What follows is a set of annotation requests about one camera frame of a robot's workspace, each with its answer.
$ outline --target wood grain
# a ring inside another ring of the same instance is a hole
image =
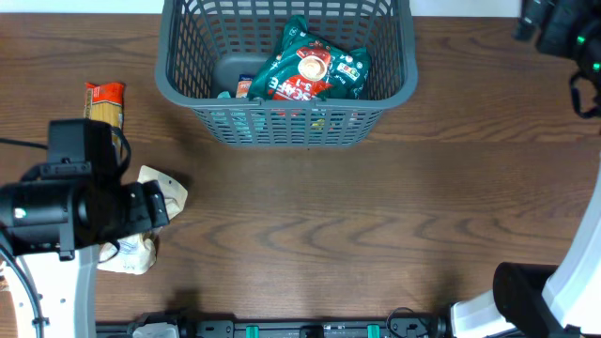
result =
[[[84,82],[121,81],[133,148],[189,189],[143,276],[99,271],[97,319],[182,306],[239,318],[436,310],[502,261],[558,264],[590,199],[599,125],[571,111],[574,65],[514,21],[417,18],[420,84],[344,150],[216,143],[154,85],[159,16],[0,15],[0,135],[46,141]],[[44,160],[0,146],[0,183]],[[8,293],[0,336],[16,336]]]

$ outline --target pasta package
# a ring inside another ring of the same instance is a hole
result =
[[[102,121],[119,129],[123,128],[124,84],[109,83],[95,85],[85,83],[84,117]],[[113,134],[113,145],[117,153],[121,151],[121,141]]]

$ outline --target crumpled paper bag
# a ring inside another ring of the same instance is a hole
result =
[[[159,181],[167,207],[167,216],[171,220],[184,209],[188,191],[171,177],[143,165],[140,168],[138,182],[145,183],[153,179]],[[120,239],[118,253],[115,245],[104,244],[100,249],[101,263],[98,264],[98,269],[137,275],[145,273],[157,261],[157,251],[152,241],[157,234],[158,231]]]

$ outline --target red label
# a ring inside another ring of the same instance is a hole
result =
[[[311,100],[333,85],[324,81],[309,81],[302,75],[295,75],[281,84],[272,79],[270,86],[275,89],[274,100]]]
[[[103,85],[95,85],[86,83],[85,87],[93,89],[94,96],[92,103],[109,101],[118,105],[123,105],[123,88],[125,85],[120,83],[110,83]]]

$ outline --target green snack bag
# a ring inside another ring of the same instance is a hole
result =
[[[345,53],[311,35],[301,15],[290,18],[273,56],[255,75],[248,97],[265,100],[357,99],[371,58],[365,48]]]

